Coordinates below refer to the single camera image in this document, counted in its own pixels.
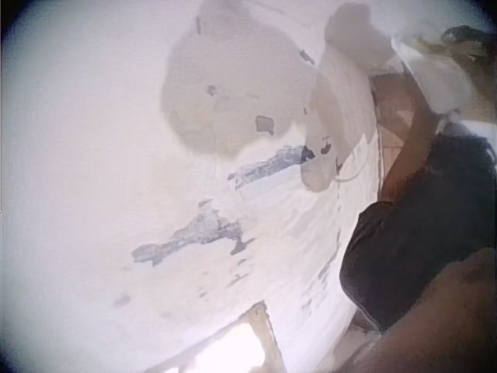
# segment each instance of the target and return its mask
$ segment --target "bright light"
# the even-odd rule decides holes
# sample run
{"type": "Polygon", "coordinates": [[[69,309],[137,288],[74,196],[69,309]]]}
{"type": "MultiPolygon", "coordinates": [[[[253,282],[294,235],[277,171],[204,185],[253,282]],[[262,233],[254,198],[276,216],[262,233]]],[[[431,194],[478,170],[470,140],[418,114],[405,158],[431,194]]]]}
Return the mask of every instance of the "bright light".
{"type": "Polygon", "coordinates": [[[247,373],[264,364],[266,355],[249,324],[240,324],[196,356],[186,373],[247,373]]]}

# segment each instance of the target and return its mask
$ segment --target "white wall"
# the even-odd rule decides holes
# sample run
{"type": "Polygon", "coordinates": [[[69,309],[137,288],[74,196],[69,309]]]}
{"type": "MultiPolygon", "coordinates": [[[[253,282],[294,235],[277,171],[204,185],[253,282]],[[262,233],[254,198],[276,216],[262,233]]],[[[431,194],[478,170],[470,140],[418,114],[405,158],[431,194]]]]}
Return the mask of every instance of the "white wall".
{"type": "Polygon", "coordinates": [[[237,3],[44,2],[7,40],[2,333],[26,370],[140,371],[265,300],[289,371],[310,371],[347,327],[337,274],[378,185],[367,77],[325,46],[335,2],[237,3]],[[228,180],[304,144],[302,167],[228,180]],[[206,199],[245,251],[134,262],[206,199]]]}

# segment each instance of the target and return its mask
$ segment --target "person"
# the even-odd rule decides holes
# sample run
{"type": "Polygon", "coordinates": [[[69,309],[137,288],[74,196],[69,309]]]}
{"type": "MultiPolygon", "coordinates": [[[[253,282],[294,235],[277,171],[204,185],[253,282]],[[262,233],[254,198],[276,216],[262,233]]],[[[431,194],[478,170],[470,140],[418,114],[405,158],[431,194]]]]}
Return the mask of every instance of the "person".
{"type": "Polygon", "coordinates": [[[340,282],[382,333],[351,372],[497,371],[496,157],[407,74],[412,125],[359,216],[340,282]]]}

